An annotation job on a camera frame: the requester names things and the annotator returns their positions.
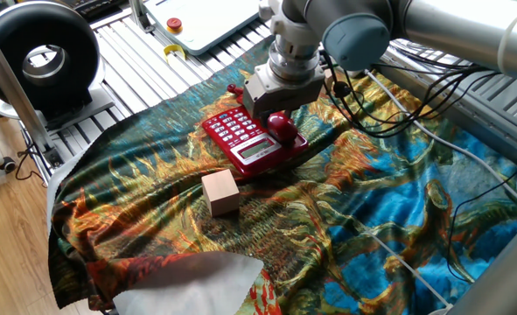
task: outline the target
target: wire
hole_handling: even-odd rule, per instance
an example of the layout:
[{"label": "wire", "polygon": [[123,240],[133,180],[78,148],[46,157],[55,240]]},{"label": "wire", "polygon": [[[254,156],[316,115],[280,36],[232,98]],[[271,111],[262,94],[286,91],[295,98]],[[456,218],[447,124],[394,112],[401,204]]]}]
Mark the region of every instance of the wire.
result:
[{"label": "wire", "polygon": [[[425,97],[423,99],[422,105],[419,108],[417,108],[412,114],[410,114],[407,119],[402,119],[402,120],[396,121],[396,122],[390,122],[389,119],[382,120],[382,119],[372,115],[371,113],[369,113],[364,108],[364,106],[363,106],[363,103],[364,103],[364,100],[365,100],[365,96],[363,95],[363,100],[359,99],[359,97],[357,96],[357,93],[353,89],[353,85],[351,83],[349,75],[347,74],[347,72],[345,72],[345,75],[346,75],[346,78],[347,78],[347,82],[349,84],[350,91],[353,94],[353,99],[358,103],[360,109],[363,110],[368,116],[370,116],[371,118],[373,118],[377,122],[380,122],[380,123],[390,123],[390,124],[394,125],[393,127],[390,127],[390,128],[384,129],[384,130],[375,131],[375,130],[368,129],[368,128],[380,127],[381,124],[377,124],[375,126],[367,126],[367,127],[363,126],[361,124],[361,122],[359,121],[359,119],[357,119],[355,117],[355,114],[351,110],[349,110],[349,107],[346,104],[346,100],[343,97],[340,98],[340,100],[342,101],[342,103],[344,104],[344,108],[346,108],[346,110],[348,111],[348,114],[352,118],[352,121],[353,121],[353,124],[354,124],[355,128],[365,132],[366,134],[368,134],[371,137],[377,137],[377,138],[393,137],[393,136],[396,136],[399,133],[403,132],[407,127],[409,127],[413,123],[413,121],[415,121],[415,120],[417,120],[419,118],[424,118],[426,116],[429,116],[432,113],[434,113],[436,110],[441,108],[452,97],[452,95],[454,94],[454,92],[456,91],[456,89],[458,88],[458,85],[460,84],[460,82],[462,80],[464,80],[465,78],[467,78],[471,74],[474,74],[474,73],[479,72],[479,71],[484,71],[484,70],[486,70],[486,69],[481,67],[481,66],[471,66],[471,67],[466,68],[466,69],[453,70],[453,71],[450,71],[450,72],[444,74],[441,78],[439,78],[438,80],[436,80],[435,82],[433,82],[429,86],[429,88],[427,90],[427,93],[426,93],[426,95],[425,95]],[[454,76],[457,76],[457,77],[454,78],[453,80],[451,80],[450,82],[446,83],[443,87],[441,87],[434,94],[430,94],[430,91],[437,84],[439,84],[441,81],[446,80],[447,78],[454,77]],[[447,94],[447,96],[438,105],[436,105],[430,112],[425,113],[425,114],[421,114],[422,111],[423,111],[423,108],[427,104],[429,104],[430,102],[435,100],[435,98],[437,98],[443,91],[448,89],[450,86],[453,86],[452,90]],[[394,133],[388,133],[391,130],[397,130],[397,131],[394,132]]]},{"label": "wire", "polygon": [[472,199],[469,199],[467,201],[464,201],[462,203],[460,203],[457,208],[454,210],[454,214],[452,215],[452,222],[451,222],[451,229],[449,231],[449,244],[447,245],[447,269],[449,270],[449,272],[456,278],[456,279],[460,279],[462,281],[466,281],[467,283],[470,283],[470,284],[473,284],[473,280],[467,280],[467,279],[464,279],[464,278],[461,278],[459,276],[457,276],[454,272],[452,272],[452,269],[451,269],[451,263],[450,263],[450,260],[451,260],[451,244],[452,244],[452,234],[454,232],[454,223],[457,219],[457,213],[458,213],[458,209],[460,209],[461,206],[467,204],[467,203],[470,203],[470,202],[473,202],[474,200],[478,200],[482,197],[484,197],[485,195],[487,195],[488,193],[496,190],[497,188],[503,186],[503,185],[508,185],[508,182],[509,180],[513,179],[513,177],[517,174],[517,172],[515,172],[513,175],[509,176],[509,178],[503,180],[503,182],[501,182],[500,184],[497,184],[495,186],[493,186],[492,188],[486,190],[485,192],[479,194],[478,196],[472,198]]},{"label": "wire", "polygon": [[462,95],[460,95],[460,97],[458,97],[456,100],[454,100],[451,104],[447,105],[447,107],[445,107],[443,110],[441,110],[440,112],[438,112],[436,115],[432,116],[432,117],[429,117],[429,118],[426,118],[424,117],[423,119],[426,119],[426,120],[432,120],[432,119],[435,119],[437,117],[439,117],[440,115],[442,115],[445,111],[447,111],[447,109],[450,109],[452,106],[454,106],[454,104],[456,104],[457,102],[459,102],[463,97],[465,97],[465,95],[468,93],[468,91],[470,91],[470,89],[472,88],[472,86],[476,83],[478,83],[478,81],[481,81],[485,78],[489,78],[489,77],[493,77],[495,75],[499,75],[501,73],[490,73],[490,74],[486,74],[486,75],[483,75],[479,78],[477,78],[476,80],[474,80],[472,83],[470,83],[470,85],[465,89],[465,91],[462,93]]},{"label": "wire", "polygon": [[422,56],[418,56],[412,52],[409,52],[407,49],[403,49],[403,48],[396,46],[395,44],[390,44],[390,46],[393,47],[398,52],[400,52],[401,54],[407,56],[408,58],[415,60],[417,62],[426,64],[426,65],[430,65],[430,66],[434,66],[434,67],[441,67],[441,68],[445,68],[445,69],[465,69],[468,67],[472,67],[472,65],[460,66],[460,65],[445,64],[445,63],[442,63],[439,61],[435,61],[435,60],[427,59]]},{"label": "wire", "polygon": [[[404,106],[400,103],[400,101],[398,101],[396,99],[396,97],[392,93],[390,93],[390,91],[387,89],[387,87],[385,87],[384,84],[382,84],[382,82],[380,82],[372,73],[370,73],[367,70],[365,70],[365,74],[368,75],[375,83],[377,83],[379,85],[379,87],[382,88],[382,90],[388,95],[388,97],[390,97],[392,99],[392,101],[396,104],[396,106],[399,109],[401,109],[402,111],[407,111],[404,108]],[[508,185],[506,183],[503,183],[503,178],[496,171],[494,171],[493,168],[490,165],[488,165],[484,160],[482,160],[481,158],[475,156],[471,152],[469,152],[467,150],[464,150],[464,149],[456,146],[455,144],[449,143],[449,142],[443,140],[442,138],[434,135],[429,130],[427,130],[425,127],[423,127],[418,121],[415,121],[414,124],[424,134],[426,134],[427,136],[433,138],[435,141],[437,141],[437,142],[439,142],[441,144],[444,144],[444,145],[452,148],[453,150],[458,151],[458,152],[468,156],[469,158],[474,159],[480,165],[484,166],[499,182],[502,183],[503,187],[517,199],[517,192],[510,185]]]},{"label": "wire", "polygon": [[32,175],[36,175],[40,180],[42,180],[42,186],[45,187],[45,180],[35,171],[31,171],[28,176],[20,178],[19,172],[21,171],[21,166],[23,166],[23,162],[27,159],[27,157],[31,157],[33,155],[40,156],[37,152],[31,151],[32,147],[34,147],[34,143],[31,143],[27,148],[23,151],[17,152],[17,157],[21,158],[21,161],[19,161],[19,166],[17,167],[17,170],[15,171],[15,179],[16,180],[27,180],[32,177]]},{"label": "wire", "polygon": [[423,279],[422,275],[420,275],[419,272],[417,272],[417,270],[413,269],[398,254],[396,254],[389,246],[387,246],[387,244],[385,244],[383,241],[381,241],[381,239],[379,239],[373,232],[371,232],[368,227],[366,227],[365,232],[367,232],[367,234],[369,234],[371,237],[373,237],[388,253],[390,253],[390,255],[394,256],[398,260],[398,262],[400,262],[404,267],[406,267],[414,275],[414,277],[416,277],[419,281],[421,281],[422,284],[425,285],[427,287],[427,289],[429,289],[431,291],[431,293],[433,293],[435,295],[435,297],[437,297],[446,306],[447,310],[452,308],[452,304],[447,302],[447,300],[445,300],[442,295],[440,295],[427,281],[425,281],[425,279]]},{"label": "wire", "polygon": [[394,68],[394,69],[400,69],[400,70],[408,71],[408,72],[415,73],[415,74],[445,74],[445,72],[436,73],[436,72],[431,72],[431,71],[408,69],[408,68],[403,67],[403,66],[393,66],[393,65],[383,64],[383,63],[373,63],[371,66],[391,67],[391,68]]}]

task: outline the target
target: caster wheel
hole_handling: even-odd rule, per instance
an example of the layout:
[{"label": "caster wheel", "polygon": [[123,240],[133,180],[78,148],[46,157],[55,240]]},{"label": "caster wheel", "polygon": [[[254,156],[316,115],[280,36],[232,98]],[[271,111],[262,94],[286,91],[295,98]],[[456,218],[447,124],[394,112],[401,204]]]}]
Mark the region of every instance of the caster wheel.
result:
[{"label": "caster wheel", "polygon": [[5,171],[6,174],[9,174],[17,168],[17,164],[11,157],[4,157],[3,164],[0,165],[0,170]]}]

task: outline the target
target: black cable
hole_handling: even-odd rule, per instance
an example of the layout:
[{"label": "black cable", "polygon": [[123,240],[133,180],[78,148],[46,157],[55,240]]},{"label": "black cable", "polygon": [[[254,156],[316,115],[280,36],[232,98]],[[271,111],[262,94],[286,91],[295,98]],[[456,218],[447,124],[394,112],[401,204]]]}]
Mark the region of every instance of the black cable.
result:
[{"label": "black cable", "polygon": [[490,188],[490,189],[486,190],[485,192],[483,192],[483,193],[479,194],[478,196],[476,196],[476,197],[474,197],[474,198],[472,198],[472,199],[469,199],[469,200],[467,200],[467,201],[464,201],[464,202],[460,203],[460,204],[457,206],[457,208],[454,210],[454,214],[452,215],[451,228],[450,228],[450,231],[449,231],[449,244],[447,245],[447,269],[449,269],[449,272],[450,272],[450,273],[451,273],[451,274],[452,274],[456,279],[459,279],[459,280],[465,281],[465,282],[467,282],[467,283],[469,283],[469,282],[470,282],[470,281],[468,281],[468,280],[466,280],[466,279],[464,279],[464,278],[461,278],[461,277],[459,277],[459,276],[455,275],[455,273],[454,273],[454,272],[452,272],[452,269],[451,269],[451,263],[450,263],[450,259],[451,259],[452,234],[453,234],[453,232],[454,232],[454,223],[455,223],[455,221],[456,221],[456,219],[457,219],[458,209],[459,209],[461,206],[463,206],[463,205],[465,205],[465,204],[467,204],[467,203],[473,202],[474,200],[478,200],[478,199],[480,199],[480,198],[484,197],[484,196],[485,196],[485,195],[487,195],[488,193],[490,193],[490,192],[492,192],[492,191],[496,190],[497,188],[499,188],[499,187],[503,186],[504,184],[508,183],[508,182],[509,182],[509,180],[513,179],[513,178],[514,178],[514,176],[515,176],[516,174],[517,174],[517,172],[516,172],[515,174],[513,174],[513,175],[509,176],[507,179],[505,179],[504,181],[502,181],[500,184],[497,184],[497,185],[493,186],[492,188]]},{"label": "black cable", "polygon": [[414,54],[412,52],[409,52],[406,49],[402,49],[402,48],[400,48],[400,47],[398,47],[396,45],[390,45],[390,46],[393,47],[395,50],[397,50],[399,53],[405,55],[406,57],[408,57],[408,58],[410,58],[412,60],[415,60],[417,62],[426,64],[426,65],[431,65],[431,66],[434,66],[434,67],[441,67],[441,68],[445,68],[445,69],[465,69],[465,68],[468,68],[468,67],[472,67],[472,65],[460,66],[460,65],[444,64],[444,63],[439,62],[439,61],[431,60],[431,59],[428,59],[428,58],[416,55],[416,54]]},{"label": "black cable", "polygon": [[382,64],[382,63],[373,63],[371,66],[391,67],[394,69],[400,69],[400,70],[408,71],[408,72],[415,73],[415,74],[445,74],[445,72],[436,73],[436,72],[431,72],[431,71],[408,69],[403,66],[392,66],[392,65]]},{"label": "black cable", "polygon": [[425,120],[431,120],[431,119],[435,119],[437,117],[439,117],[440,115],[442,115],[445,111],[447,111],[448,109],[450,109],[452,106],[454,106],[454,104],[456,104],[457,102],[459,102],[460,100],[462,100],[463,97],[465,97],[465,95],[470,91],[470,89],[472,88],[472,86],[474,84],[476,84],[478,81],[481,81],[485,78],[489,78],[489,77],[492,77],[492,76],[495,76],[495,75],[499,75],[501,73],[490,73],[490,74],[486,74],[486,75],[483,75],[479,78],[477,78],[476,80],[474,80],[472,83],[470,83],[470,85],[465,89],[465,91],[462,93],[462,95],[460,95],[460,97],[458,97],[456,100],[454,100],[451,104],[447,105],[447,107],[445,107],[443,110],[441,110],[440,112],[438,112],[436,115],[432,116],[432,117],[423,117],[423,119]]},{"label": "black cable", "polygon": [[[354,128],[365,132],[367,135],[369,135],[371,137],[376,137],[376,138],[393,137],[393,136],[396,136],[399,133],[403,132],[406,128],[411,126],[413,124],[413,122],[416,121],[417,119],[419,119],[420,117],[426,117],[426,116],[430,115],[431,113],[435,112],[440,107],[442,107],[452,97],[452,95],[454,94],[454,92],[458,88],[458,85],[460,84],[460,82],[462,80],[464,80],[466,77],[468,77],[469,75],[474,74],[476,72],[487,70],[487,69],[483,68],[482,66],[469,66],[469,67],[462,68],[462,69],[450,70],[448,73],[442,75],[438,80],[436,80],[436,81],[434,81],[433,83],[430,84],[430,86],[428,87],[428,90],[427,90],[427,92],[426,92],[426,94],[425,94],[425,96],[423,98],[422,105],[419,108],[417,108],[413,113],[409,114],[408,118],[400,120],[399,122],[390,122],[389,121],[390,118],[388,118],[387,120],[382,120],[382,119],[372,115],[371,113],[369,113],[364,108],[363,103],[365,101],[365,96],[363,95],[363,99],[360,100],[360,98],[358,97],[358,94],[353,89],[353,84],[351,82],[351,79],[349,78],[349,75],[348,75],[347,71],[344,71],[344,74],[346,75],[347,83],[349,84],[349,87],[342,86],[341,84],[339,84],[340,82],[338,82],[338,78],[336,76],[336,72],[335,72],[332,60],[330,59],[330,55],[328,54],[328,52],[326,52],[324,50],[320,51],[320,53],[323,55],[323,57],[324,57],[324,59],[326,61],[326,64],[330,68],[330,71],[331,71],[332,76],[334,78],[334,91],[336,92],[336,96],[341,100],[342,104],[344,105],[345,110],[347,111],[347,113],[349,114],[351,119],[349,119],[347,117],[347,115],[344,115],[344,116],[346,117],[348,122],[350,122],[352,124],[352,126]],[[433,88],[435,88],[439,83],[441,83],[444,80],[447,80],[448,78],[452,78],[452,77],[455,77],[455,78],[453,80],[447,82],[436,93],[431,94],[431,91],[433,90]],[[441,93],[443,93],[450,86],[453,86],[453,88],[447,94],[447,96],[444,98],[444,100],[441,101],[429,113],[425,113],[425,114],[422,115],[421,113],[423,111],[423,108],[426,105],[428,105],[430,102],[435,100]],[[358,105],[360,107],[360,110],[363,110],[368,116],[370,116],[371,118],[373,118],[375,121],[377,121],[379,123],[390,123],[390,124],[393,124],[393,126],[387,128],[387,129],[378,130],[378,131],[374,131],[374,130],[371,130],[371,129],[368,129],[368,128],[380,127],[381,124],[378,124],[376,126],[367,126],[367,127],[363,126],[361,124],[360,120],[357,118],[356,114],[354,114],[351,111],[349,105],[346,102],[345,96],[349,95],[350,93],[353,95],[353,99],[358,103]],[[336,106],[336,108],[340,112],[342,112],[342,109],[338,106],[338,104],[335,102],[333,97],[331,97],[331,100],[334,103],[334,106]],[[389,134],[388,132],[390,132],[392,130],[397,130],[397,131]]]},{"label": "black cable", "polygon": [[34,143],[31,143],[27,148],[23,151],[17,152],[17,157],[21,158],[21,161],[19,161],[19,166],[17,167],[17,170],[15,171],[15,179],[16,180],[27,180],[32,177],[32,175],[37,175],[39,179],[42,180],[42,186],[45,186],[45,180],[35,171],[31,171],[28,176],[20,178],[19,172],[21,171],[21,166],[23,166],[23,162],[27,159],[27,157],[31,157],[33,155],[40,156],[37,152],[31,151],[32,147],[34,147]]},{"label": "black cable", "polygon": [[328,97],[330,97],[334,107],[336,109],[338,109],[339,113],[349,122],[349,124],[351,124],[353,126],[354,125],[353,122],[346,116],[346,114],[344,114],[344,111],[338,106],[336,99],[334,99],[334,97],[332,96],[332,93],[330,93],[330,89],[328,88],[328,85],[326,84],[326,82],[324,82],[324,85],[325,85],[326,95],[328,95]]}]

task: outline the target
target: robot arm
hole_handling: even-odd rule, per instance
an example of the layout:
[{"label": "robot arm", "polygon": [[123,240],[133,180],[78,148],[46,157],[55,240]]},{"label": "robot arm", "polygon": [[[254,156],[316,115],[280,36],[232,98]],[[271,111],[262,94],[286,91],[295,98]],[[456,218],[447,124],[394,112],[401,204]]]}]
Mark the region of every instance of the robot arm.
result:
[{"label": "robot arm", "polygon": [[276,41],[245,84],[254,118],[317,100],[318,44],[348,71],[369,68],[390,39],[410,39],[517,78],[514,0],[261,0]]},{"label": "robot arm", "polygon": [[[320,42],[348,71],[369,68],[402,38],[517,78],[514,0],[267,1],[261,17],[271,17],[276,41],[244,88],[245,107],[262,121],[317,100],[325,78]],[[517,314],[517,236],[447,313]]]}]

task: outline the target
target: red emergency stop button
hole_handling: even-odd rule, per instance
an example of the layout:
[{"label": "red emergency stop button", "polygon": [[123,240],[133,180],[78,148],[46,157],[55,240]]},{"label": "red emergency stop button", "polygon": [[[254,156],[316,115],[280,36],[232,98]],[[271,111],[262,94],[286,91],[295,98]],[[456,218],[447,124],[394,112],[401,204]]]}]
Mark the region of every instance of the red emergency stop button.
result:
[{"label": "red emergency stop button", "polygon": [[169,32],[182,31],[182,21],[176,17],[169,18],[167,21],[167,29]]}]

